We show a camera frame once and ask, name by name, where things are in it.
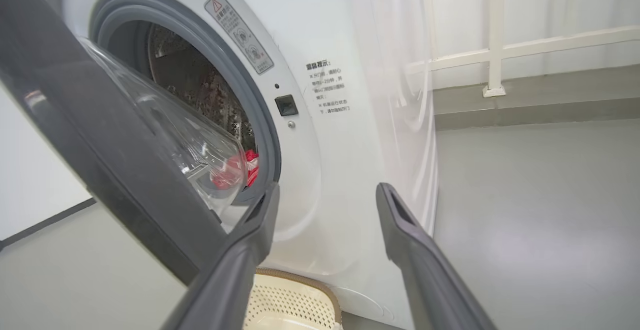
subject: laundry basket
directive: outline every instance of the laundry basket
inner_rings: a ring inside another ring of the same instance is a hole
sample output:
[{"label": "laundry basket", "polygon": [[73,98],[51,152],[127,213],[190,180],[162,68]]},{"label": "laundry basket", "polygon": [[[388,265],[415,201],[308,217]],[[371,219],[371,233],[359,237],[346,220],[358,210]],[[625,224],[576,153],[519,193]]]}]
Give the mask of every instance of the laundry basket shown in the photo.
[{"label": "laundry basket", "polygon": [[336,296],[320,282],[272,269],[258,269],[244,330],[340,330]]}]

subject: front-loading washing machine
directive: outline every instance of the front-loading washing machine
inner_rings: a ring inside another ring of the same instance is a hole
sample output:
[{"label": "front-loading washing machine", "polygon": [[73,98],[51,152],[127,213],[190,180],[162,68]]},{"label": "front-loading washing machine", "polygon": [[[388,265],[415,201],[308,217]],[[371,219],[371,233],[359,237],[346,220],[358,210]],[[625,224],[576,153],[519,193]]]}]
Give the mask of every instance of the front-loading washing machine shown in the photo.
[{"label": "front-loading washing machine", "polygon": [[320,280],[341,308],[413,328],[375,189],[433,234],[437,164],[423,0],[48,0],[71,31],[237,137],[255,168],[232,228],[280,186],[262,266]]}]

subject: white wall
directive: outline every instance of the white wall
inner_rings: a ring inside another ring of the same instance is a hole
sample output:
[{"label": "white wall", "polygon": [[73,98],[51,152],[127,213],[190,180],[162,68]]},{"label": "white wall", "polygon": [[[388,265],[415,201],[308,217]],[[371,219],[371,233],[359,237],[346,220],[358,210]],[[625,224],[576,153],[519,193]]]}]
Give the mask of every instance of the white wall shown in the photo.
[{"label": "white wall", "polygon": [[[488,0],[432,0],[434,57],[489,47]],[[640,25],[640,0],[505,0],[505,45]],[[592,46],[502,62],[502,78],[607,68],[640,63],[640,41]],[[434,71],[434,88],[487,82],[487,64]]]},{"label": "white wall", "polygon": [[0,82],[0,240],[91,198]]}]

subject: white railing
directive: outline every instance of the white railing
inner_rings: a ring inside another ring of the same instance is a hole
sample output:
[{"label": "white railing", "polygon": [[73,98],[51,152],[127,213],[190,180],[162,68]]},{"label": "white railing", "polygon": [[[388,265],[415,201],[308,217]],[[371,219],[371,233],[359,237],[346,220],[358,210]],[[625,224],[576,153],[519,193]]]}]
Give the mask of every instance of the white railing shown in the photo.
[{"label": "white railing", "polygon": [[[484,97],[505,95],[505,88],[502,86],[503,59],[555,52],[558,50],[583,48],[585,46],[640,40],[640,26],[634,25],[505,45],[502,39],[505,31],[505,0],[489,0],[489,48],[439,56],[434,25],[433,0],[424,1],[427,21],[429,21],[428,25],[430,28],[430,52],[433,57],[433,59],[429,61],[430,70],[453,68],[455,66],[476,64],[478,62],[489,62],[489,83],[482,90]],[[575,22],[576,0],[567,0],[566,5],[566,11],[564,12],[565,29],[573,29],[572,23]],[[424,62],[414,62],[406,67],[406,72],[407,74],[419,73],[423,71],[424,66]]]}]

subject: warning triangle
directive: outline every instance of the warning triangle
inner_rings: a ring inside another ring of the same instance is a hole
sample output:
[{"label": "warning triangle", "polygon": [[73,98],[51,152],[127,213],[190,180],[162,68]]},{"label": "warning triangle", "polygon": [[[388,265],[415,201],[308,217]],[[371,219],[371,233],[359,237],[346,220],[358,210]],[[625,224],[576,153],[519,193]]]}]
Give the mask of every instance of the warning triangle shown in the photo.
[{"label": "warning triangle", "polygon": [[222,4],[220,4],[220,2],[218,2],[217,0],[213,0],[213,11],[217,13],[220,8],[222,8]]}]

